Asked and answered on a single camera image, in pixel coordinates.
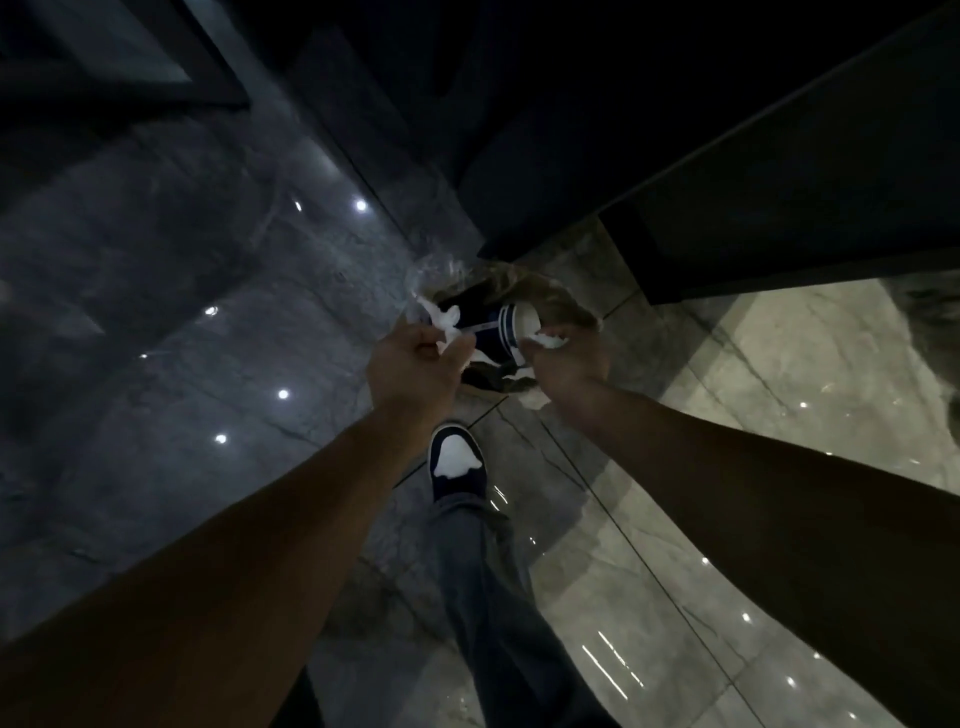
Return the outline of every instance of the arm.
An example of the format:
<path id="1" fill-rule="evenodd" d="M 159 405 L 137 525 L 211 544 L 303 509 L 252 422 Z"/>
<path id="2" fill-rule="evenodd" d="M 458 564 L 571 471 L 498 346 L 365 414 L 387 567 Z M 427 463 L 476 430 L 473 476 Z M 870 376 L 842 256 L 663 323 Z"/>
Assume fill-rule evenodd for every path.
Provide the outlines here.
<path id="1" fill-rule="evenodd" d="M 737 588 L 907 725 L 960 720 L 960 498 L 606 383 L 599 335 L 523 345 L 561 415 Z"/>
<path id="2" fill-rule="evenodd" d="M 397 323 L 373 411 L 280 480 L 0 652 L 2 725 L 268 725 L 473 349 Z"/>

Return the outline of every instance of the hand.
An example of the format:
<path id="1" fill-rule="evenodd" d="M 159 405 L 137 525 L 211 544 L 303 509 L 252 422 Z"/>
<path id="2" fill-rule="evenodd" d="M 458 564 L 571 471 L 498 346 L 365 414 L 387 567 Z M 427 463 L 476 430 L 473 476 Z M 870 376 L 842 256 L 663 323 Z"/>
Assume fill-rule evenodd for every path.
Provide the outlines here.
<path id="1" fill-rule="evenodd" d="M 367 365 L 373 407 L 393 409 L 412 417 L 412 425 L 432 430 L 453 406 L 460 373 L 467 365 L 476 339 L 457 338 L 443 355 L 437 342 L 444 333 L 428 324 L 408 324 L 401 315 L 394 330 L 377 342 Z"/>
<path id="2" fill-rule="evenodd" d="M 599 333 L 573 325 L 545 327 L 540 333 L 567 340 L 558 349 L 545 349 L 531 339 L 519 343 L 523 358 L 534 368 L 540 389 L 551 400 L 563 404 L 586 384 L 607 380 L 610 357 Z"/>

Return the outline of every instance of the navy and white sneaker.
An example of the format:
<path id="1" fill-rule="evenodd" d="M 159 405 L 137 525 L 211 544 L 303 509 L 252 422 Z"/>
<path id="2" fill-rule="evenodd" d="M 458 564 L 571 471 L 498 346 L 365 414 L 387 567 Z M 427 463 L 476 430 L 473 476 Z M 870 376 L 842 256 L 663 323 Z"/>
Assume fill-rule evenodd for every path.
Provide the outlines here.
<path id="1" fill-rule="evenodd" d="M 480 446 L 460 423 L 443 423 L 430 438 L 427 465 L 433 499 L 470 493 L 487 499 L 487 465 Z"/>

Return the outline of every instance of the plastic bag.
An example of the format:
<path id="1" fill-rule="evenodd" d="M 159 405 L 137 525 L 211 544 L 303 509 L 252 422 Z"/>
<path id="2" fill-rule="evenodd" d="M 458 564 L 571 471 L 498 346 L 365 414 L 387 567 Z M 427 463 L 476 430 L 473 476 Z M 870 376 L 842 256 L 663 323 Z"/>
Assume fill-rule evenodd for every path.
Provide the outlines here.
<path id="1" fill-rule="evenodd" d="M 576 324 L 599 329 L 597 316 L 577 303 L 557 280 L 521 266 L 483 261 L 469 266 L 452 255 L 428 255 L 417 261 L 406 277 L 409 294 L 407 318 L 430 321 L 420 299 L 435 303 L 446 312 L 457 302 L 470 299 L 483 304 L 518 303 L 533 305 L 544 326 Z M 542 393 L 529 367 L 515 362 L 497 366 L 485 361 L 470 361 L 461 374 L 461 382 L 473 394 L 518 395 L 524 406 L 539 409 L 549 400 Z"/>

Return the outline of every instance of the trash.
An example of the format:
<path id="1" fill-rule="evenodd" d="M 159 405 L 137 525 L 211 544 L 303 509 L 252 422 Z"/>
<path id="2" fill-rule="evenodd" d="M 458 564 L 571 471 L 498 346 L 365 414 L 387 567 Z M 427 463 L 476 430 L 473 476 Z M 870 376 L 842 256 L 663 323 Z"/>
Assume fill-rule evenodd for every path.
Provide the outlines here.
<path id="1" fill-rule="evenodd" d="M 599 330 L 600 319 L 577 303 L 557 280 L 511 263 L 483 261 L 470 267 L 451 255 L 429 255 L 418 261 L 407 275 L 410 294 L 408 319 L 430 321 L 444 332 L 445 346 L 461 335 L 456 327 L 462 311 L 486 307 L 496 310 L 508 304 L 528 303 L 544 327 L 574 324 Z M 491 323 L 488 328 L 495 328 Z M 536 333 L 530 336 L 542 346 L 554 349 L 565 340 Z M 526 366 L 519 352 L 513 360 L 497 364 L 487 354 L 475 352 L 461 374 L 461 382 L 473 394 L 518 395 L 520 402 L 539 409 L 549 399 L 537 385 L 533 368 Z"/>

